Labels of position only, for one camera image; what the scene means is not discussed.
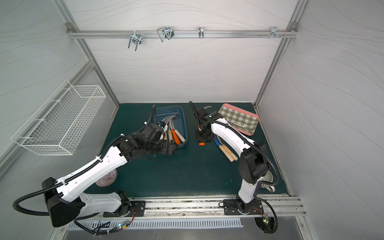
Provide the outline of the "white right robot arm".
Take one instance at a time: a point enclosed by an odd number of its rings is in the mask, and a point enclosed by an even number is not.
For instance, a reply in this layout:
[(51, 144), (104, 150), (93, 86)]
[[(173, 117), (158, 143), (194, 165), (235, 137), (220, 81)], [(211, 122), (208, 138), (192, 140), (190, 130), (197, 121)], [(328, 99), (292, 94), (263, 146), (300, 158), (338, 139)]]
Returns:
[(241, 188), (236, 200), (233, 203), (225, 200), (223, 207), (241, 215), (262, 210), (262, 200), (257, 198), (259, 189), (262, 185), (273, 187), (279, 182), (276, 166), (268, 157), (267, 146), (245, 137), (218, 112), (209, 114), (206, 107), (198, 109), (192, 102), (189, 104), (198, 122), (195, 131), (197, 142), (203, 145), (215, 141), (227, 157), (239, 160)]

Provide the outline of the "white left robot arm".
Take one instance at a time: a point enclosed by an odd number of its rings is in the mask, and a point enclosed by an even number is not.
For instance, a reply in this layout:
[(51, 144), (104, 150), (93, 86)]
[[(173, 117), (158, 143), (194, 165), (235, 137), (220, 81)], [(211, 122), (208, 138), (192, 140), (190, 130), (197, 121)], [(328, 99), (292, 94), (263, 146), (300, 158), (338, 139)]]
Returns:
[(132, 205), (123, 191), (109, 194), (86, 194), (84, 191), (108, 173), (146, 154), (172, 155), (178, 144), (171, 140), (162, 126), (146, 124), (140, 131), (121, 134), (105, 151), (80, 169), (59, 179), (48, 178), (42, 186), (59, 187), (45, 193), (49, 217), (55, 228), (76, 218), (99, 213), (123, 217)]

